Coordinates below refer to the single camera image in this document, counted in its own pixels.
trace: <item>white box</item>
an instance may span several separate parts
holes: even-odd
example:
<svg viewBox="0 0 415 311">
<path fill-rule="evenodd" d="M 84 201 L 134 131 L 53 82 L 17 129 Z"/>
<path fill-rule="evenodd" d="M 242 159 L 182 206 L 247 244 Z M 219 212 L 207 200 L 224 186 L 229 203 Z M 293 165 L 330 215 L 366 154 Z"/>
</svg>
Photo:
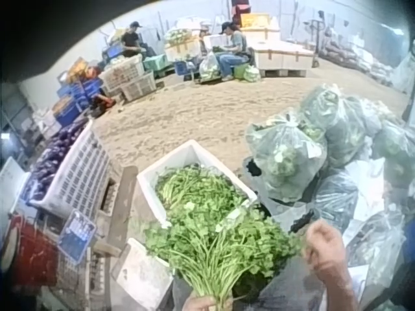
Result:
<svg viewBox="0 0 415 311">
<path fill-rule="evenodd" d="M 172 288 L 172 271 L 167 262 L 148 255 L 136 239 L 128 239 L 111 275 L 141 306 L 134 310 L 163 310 Z"/>
<path fill-rule="evenodd" d="M 225 34 L 212 34 L 210 36 L 204 36 L 203 42 L 207 50 L 211 50 L 213 47 L 226 47 L 230 45 L 229 38 Z"/>
<path fill-rule="evenodd" d="M 271 28 L 242 28 L 241 31 L 246 37 L 246 44 L 250 47 L 257 42 L 277 42 L 281 41 L 279 29 Z"/>
<path fill-rule="evenodd" d="M 191 38 L 181 44 L 166 44 L 164 51 L 167 60 L 172 63 L 186 61 L 202 54 L 199 37 Z"/>
<path fill-rule="evenodd" d="M 215 167 L 229 178 L 235 187 L 245 193 L 250 202 L 257 199 L 256 194 L 213 154 L 202 148 L 196 141 L 190 140 L 153 163 L 139 173 L 137 177 L 148 205 L 162 225 L 166 224 L 166 210 L 155 191 L 159 176 L 163 175 L 169 168 L 180 168 L 194 163 L 205 167 Z"/>
<path fill-rule="evenodd" d="M 301 45 L 284 41 L 252 45 L 259 70 L 308 70 L 313 65 L 314 52 Z"/>
</svg>

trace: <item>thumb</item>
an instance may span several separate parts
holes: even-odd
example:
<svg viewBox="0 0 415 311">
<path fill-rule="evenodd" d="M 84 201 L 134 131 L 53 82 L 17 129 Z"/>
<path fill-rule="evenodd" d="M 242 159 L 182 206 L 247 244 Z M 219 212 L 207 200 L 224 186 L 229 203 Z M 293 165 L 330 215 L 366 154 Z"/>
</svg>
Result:
<svg viewBox="0 0 415 311">
<path fill-rule="evenodd" d="M 187 309 L 191 311 L 203 310 L 214 305 L 216 305 L 216 300 L 212 296 L 196 297 L 188 301 Z"/>
</svg>

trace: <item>jeans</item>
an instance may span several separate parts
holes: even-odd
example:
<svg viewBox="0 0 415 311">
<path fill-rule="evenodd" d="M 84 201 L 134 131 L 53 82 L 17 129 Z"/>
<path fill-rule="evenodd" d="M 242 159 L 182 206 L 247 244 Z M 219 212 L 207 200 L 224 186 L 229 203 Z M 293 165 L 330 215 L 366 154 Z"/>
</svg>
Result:
<svg viewBox="0 0 415 311">
<path fill-rule="evenodd" d="M 217 55 L 216 58 L 219 63 L 220 74 L 223 78 L 225 76 L 232 75 L 233 66 L 241 65 L 242 63 L 246 63 L 248 61 L 247 57 L 233 54 L 220 54 Z"/>
</svg>

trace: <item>sitting person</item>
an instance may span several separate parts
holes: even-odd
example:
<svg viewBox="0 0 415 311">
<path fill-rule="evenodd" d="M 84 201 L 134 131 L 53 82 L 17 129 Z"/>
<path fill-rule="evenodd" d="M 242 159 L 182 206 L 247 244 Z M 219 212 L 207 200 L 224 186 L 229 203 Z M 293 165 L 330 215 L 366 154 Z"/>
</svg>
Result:
<svg viewBox="0 0 415 311">
<path fill-rule="evenodd" d="M 246 38 L 234 22 L 222 24 L 222 34 L 231 36 L 232 46 L 220 47 L 224 52 L 217 54 L 222 81 L 233 79 L 232 67 L 249 61 L 249 54 L 246 50 Z"/>
</svg>

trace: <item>warehouse wall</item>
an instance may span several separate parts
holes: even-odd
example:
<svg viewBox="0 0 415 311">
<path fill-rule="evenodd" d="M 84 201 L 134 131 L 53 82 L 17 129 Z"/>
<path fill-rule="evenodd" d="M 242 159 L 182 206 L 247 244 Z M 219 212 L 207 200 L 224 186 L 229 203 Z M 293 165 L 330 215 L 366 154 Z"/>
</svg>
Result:
<svg viewBox="0 0 415 311">
<path fill-rule="evenodd" d="M 141 29 L 144 40 L 153 46 L 156 52 L 162 52 L 163 44 L 158 41 L 157 33 L 162 37 L 163 32 L 174 25 L 179 17 L 199 16 L 212 21 L 218 16 L 227 18 L 226 1 L 164 0 L 128 12 L 114 19 L 113 22 L 116 27 L 127 27 L 131 21 L 139 21 L 145 26 Z M 317 18 L 317 12 L 323 10 L 326 13 L 326 20 L 335 22 L 337 31 L 347 36 L 364 29 L 366 48 L 372 53 L 380 49 L 379 38 L 382 36 L 380 30 L 382 27 L 375 21 L 382 20 L 384 12 L 382 6 L 375 5 L 376 0 L 299 0 L 295 19 L 293 18 L 294 0 L 250 0 L 250 2 L 252 12 L 266 12 L 279 18 L 283 40 L 289 37 L 299 41 L 311 40 L 311 35 L 304 30 L 303 22 Z M 344 20 L 350 22 L 346 29 L 342 26 Z M 100 29 L 110 33 L 113 26 L 107 23 Z M 22 81 L 20 88 L 30 105 L 34 109 L 52 107 L 58 100 L 56 91 L 60 84 L 57 76 L 67 70 L 80 56 L 88 61 L 100 60 L 105 45 L 104 35 L 98 30 L 93 31 L 68 50 L 46 73 Z"/>
</svg>

